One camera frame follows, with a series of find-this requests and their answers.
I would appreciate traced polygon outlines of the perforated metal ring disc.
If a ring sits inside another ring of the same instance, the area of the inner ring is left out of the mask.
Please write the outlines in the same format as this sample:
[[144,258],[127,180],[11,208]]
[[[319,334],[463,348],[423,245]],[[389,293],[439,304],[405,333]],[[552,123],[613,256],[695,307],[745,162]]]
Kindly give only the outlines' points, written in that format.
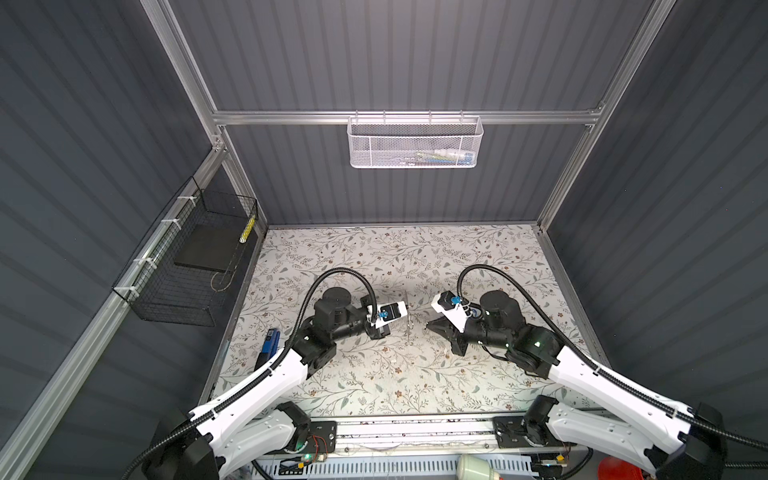
[[404,327],[405,342],[409,344],[411,342],[411,334],[412,334],[412,319],[411,319],[412,307],[409,305],[407,293],[403,294],[403,303],[404,303],[404,306],[406,307],[405,327]]

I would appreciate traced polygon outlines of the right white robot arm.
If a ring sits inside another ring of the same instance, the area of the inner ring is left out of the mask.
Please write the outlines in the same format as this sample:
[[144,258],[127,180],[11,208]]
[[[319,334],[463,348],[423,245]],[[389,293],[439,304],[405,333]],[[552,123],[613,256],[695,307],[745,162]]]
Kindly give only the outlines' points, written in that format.
[[580,357],[555,332],[526,322],[518,302],[501,290],[470,303],[446,291],[432,308],[439,317],[429,330],[447,339],[454,354],[469,345],[504,349],[504,360],[524,372],[565,386],[597,403],[607,416],[581,411],[540,395],[521,426],[526,439],[544,446],[551,439],[580,444],[630,463],[657,479],[719,479],[727,447],[719,436],[680,419],[689,412],[616,374],[590,357]]

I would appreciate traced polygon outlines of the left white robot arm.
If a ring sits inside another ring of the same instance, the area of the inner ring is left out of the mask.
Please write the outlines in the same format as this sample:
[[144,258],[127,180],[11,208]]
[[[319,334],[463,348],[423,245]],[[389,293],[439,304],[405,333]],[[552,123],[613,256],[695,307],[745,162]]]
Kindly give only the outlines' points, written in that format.
[[147,479],[225,479],[266,454],[301,452],[311,419],[284,395],[327,365],[338,341],[381,339],[407,313],[403,301],[376,305],[365,296],[355,306],[347,290],[326,290],[283,348],[226,393],[165,417],[147,453],[127,470],[139,469]]

